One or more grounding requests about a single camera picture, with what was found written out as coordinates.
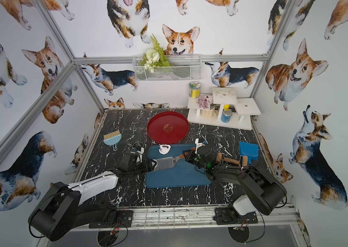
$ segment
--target marble surface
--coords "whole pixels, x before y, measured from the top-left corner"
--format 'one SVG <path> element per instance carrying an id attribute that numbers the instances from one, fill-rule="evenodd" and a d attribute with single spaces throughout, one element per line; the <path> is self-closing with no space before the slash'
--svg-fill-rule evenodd
<path id="1" fill-rule="evenodd" d="M 82 175 L 82 180 L 96 176 L 112 167 L 117 161 L 120 161 L 123 153 L 130 149 L 136 141 L 142 141 L 145 144 L 143 159 L 146 158 L 148 148 L 157 145 L 147 135 L 147 123 L 157 113 L 167 110 L 177 111 L 187 116 L 189 109 L 109 111 Z M 122 139 L 117 145 L 118 150 L 114 152 L 112 146 L 105 145 L 102 139 L 105 134 L 116 130 L 122 133 Z M 236 160 L 240 158 L 239 141 L 257 144 L 253 131 L 193 123 L 189 123 L 189 132 L 179 143 L 194 143 L 195 138 L 198 137 L 207 140 L 207 146 L 210 146 L 215 152 L 221 152 L 226 157 Z M 259 159 L 253 161 L 253 165 L 258 169 L 266 169 L 260 148 Z M 103 200 L 118 207 L 229 204 L 243 194 L 239 185 L 221 184 L 218 181 L 205 186 L 150 189 L 145 186 L 145 174 L 141 174 L 126 184 L 89 199 L 86 203 L 92 204 Z"/>

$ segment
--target wire grid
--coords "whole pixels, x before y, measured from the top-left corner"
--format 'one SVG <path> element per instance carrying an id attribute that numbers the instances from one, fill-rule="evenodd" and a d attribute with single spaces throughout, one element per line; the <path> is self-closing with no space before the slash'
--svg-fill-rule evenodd
<path id="1" fill-rule="evenodd" d="M 133 68 L 139 82 L 200 80 L 201 55 L 167 56 L 173 67 L 155 67 L 151 73 L 140 65 L 142 55 L 133 57 Z"/>

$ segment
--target round red tray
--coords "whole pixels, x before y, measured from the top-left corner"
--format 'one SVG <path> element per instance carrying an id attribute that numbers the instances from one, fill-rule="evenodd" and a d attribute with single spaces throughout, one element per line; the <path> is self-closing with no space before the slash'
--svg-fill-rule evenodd
<path id="1" fill-rule="evenodd" d="M 163 111 L 153 116 L 147 125 L 148 136 L 158 144 L 173 144 L 186 136 L 189 123 L 175 111 Z"/>

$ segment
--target blue cutting board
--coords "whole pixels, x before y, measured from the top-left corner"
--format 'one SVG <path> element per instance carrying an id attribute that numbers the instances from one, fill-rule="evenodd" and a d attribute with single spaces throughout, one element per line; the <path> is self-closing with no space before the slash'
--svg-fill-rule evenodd
<path id="1" fill-rule="evenodd" d="M 196 144 L 174 144 L 171 145 L 171 149 L 167 154 L 162 155 L 159 153 L 159 146 L 152 146 L 148 150 L 148 158 L 159 159 L 179 156 L 182 151 L 189 150 L 192 147 L 196 147 Z M 195 165 L 186 162 L 182 158 L 173 168 L 147 172 L 145 185 L 148 188 L 166 188 L 211 184 L 211 181 L 204 175 L 204 170 L 195 168 Z"/>

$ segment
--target small vase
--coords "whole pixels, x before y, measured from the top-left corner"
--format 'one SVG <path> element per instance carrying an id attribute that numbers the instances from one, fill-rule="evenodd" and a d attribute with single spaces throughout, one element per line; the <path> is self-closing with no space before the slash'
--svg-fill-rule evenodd
<path id="1" fill-rule="evenodd" d="M 210 106 L 209 110 L 200 110 L 200 115 L 203 117 L 212 117 L 214 116 L 215 106 Z"/>

